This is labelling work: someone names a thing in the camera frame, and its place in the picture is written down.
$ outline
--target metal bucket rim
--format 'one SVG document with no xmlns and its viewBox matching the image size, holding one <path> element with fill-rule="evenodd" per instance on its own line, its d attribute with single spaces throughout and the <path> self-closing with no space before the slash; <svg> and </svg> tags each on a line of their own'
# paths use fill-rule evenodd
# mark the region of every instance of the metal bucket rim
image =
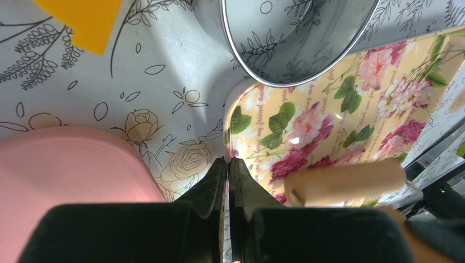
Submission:
<svg viewBox="0 0 465 263">
<path fill-rule="evenodd" d="M 306 79 L 304 79 L 302 81 L 289 82 L 289 83 L 283 83 L 283 84 L 273 83 L 273 82 L 267 81 L 266 79 L 260 77 L 255 72 L 253 72 L 244 63 L 244 61 L 241 59 L 241 56 L 239 55 L 239 52 L 237 51 L 237 49 L 236 49 L 236 47 L 234 45 L 234 39 L 233 39 L 233 36 L 231 34 L 231 29 L 230 29 L 229 23 L 228 23 L 228 12 L 226 10 L 226 0 L 219 0 L 219 7 L 220 7 L 220 13 L 221 13 L 221 22 L 222 22 L 222 25 L 223 25 L 223 33 L 224 33 L 224 36 L 226 38 L 226 42 L 227 42 L 227 44 L 229 46 L 229 49 L 232 51 L 232 54 L 233 54 L 234 58 L 239 62 L 239 64 L 247 72 L 247 74 L 249 74 L 252 78 L 254 78 L 256 81 L 260 82 L 261 84 L 264 84 L 264 85 L 272 87 L 272 88 L 290 88 L 290 87 L 295 87 L 295 86 L 299 86 L 299 85 L 302 85 L 302 84 L 306 84 L 306 83 L 320 77 L 321 75 L 326 73 L 328 70 L 330 70 L 335 64 L 337 64 L 339 61 L 341 61 L 345 57 L 345 55 L 347 55 L 347 53 L 351 50 L 351 48 L 357 43 L 357 41 L 359 40 L 359 38 L 363 34 L 363 31 L 365 30 L 365 27 L 368 25 L 368 23 L 371 21 L 371 19 L 375 15 L 375 10 L 377 9 L 380 1 L 381 0 L 374 0 L 373 1 L 373 5 L 371 5 L 371 9 L 368 12 L 368 16 L 366 17 L 365 21 L 362 23 L 359 30 L 355 34 L 355 37 L 353 37 L 351 39 L 351 41 L 346 46 L 346 48 L 339 54 L 339 56 L 336 57 L 336 59 L 333 62 L 331 62 L 328 66 L 324 67 L 323 70 L 321 70 L 317 74 L 309 76 L 308 78 L 306 78 Z"/>
</svg>

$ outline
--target wooden handle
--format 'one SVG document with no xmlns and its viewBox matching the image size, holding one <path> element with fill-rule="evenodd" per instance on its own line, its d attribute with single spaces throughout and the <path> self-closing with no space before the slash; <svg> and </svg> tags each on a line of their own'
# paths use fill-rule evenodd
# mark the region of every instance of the wooden handle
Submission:
<svg viewBox="0 0 465 263">
<path fill-rule="evenodd" d="M 378 197 L 402 189 L 405 171 L 398 162 L 380 162 L 307 169 L 290 174 L 284 183 L 292 205 L 322 206 L 348 200 Z"/>
</svg>

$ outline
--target metal bucket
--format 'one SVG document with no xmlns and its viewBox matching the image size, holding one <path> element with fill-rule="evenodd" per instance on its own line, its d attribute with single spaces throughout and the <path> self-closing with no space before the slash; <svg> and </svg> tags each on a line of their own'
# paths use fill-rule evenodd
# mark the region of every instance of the metal bucket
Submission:
<svg viewBox="0 0 465 263">
<path fill-rule="evenodd" d="M 199 0 L 206 33 L 234 66 L 275 88 L 304 84 L 337 63 L 371 20 L 379 0 Z"/>
</svg>

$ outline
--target pink plastic object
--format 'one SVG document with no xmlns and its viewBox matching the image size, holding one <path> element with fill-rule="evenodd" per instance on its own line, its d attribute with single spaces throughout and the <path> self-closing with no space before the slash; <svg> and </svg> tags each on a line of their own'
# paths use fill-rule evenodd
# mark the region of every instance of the pink plastic object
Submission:
<svg viewBox="0 0 465 263">
<path fill-rule="evenodd" d="M 104 131 L 54 127 L 0 140 L 0 262 L 14 262 L 52 207 L 165 202 L 135 149 Z"/>
</svg>

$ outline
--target floral tray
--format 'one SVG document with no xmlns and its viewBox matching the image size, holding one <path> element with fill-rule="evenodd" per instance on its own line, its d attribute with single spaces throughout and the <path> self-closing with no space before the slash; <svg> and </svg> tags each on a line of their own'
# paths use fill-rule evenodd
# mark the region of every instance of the floral tray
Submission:
<svg viewBox="0 0 465 263">
<path fill-rule="evenodd" d="M 291 171 L 402 162 L 465 59 L 463 33 L 346 56 L 293 88 L 242 83 L 226 103 L 226 156 L 244 159 L 255 180 L 283 202 Z"/>
</svg>

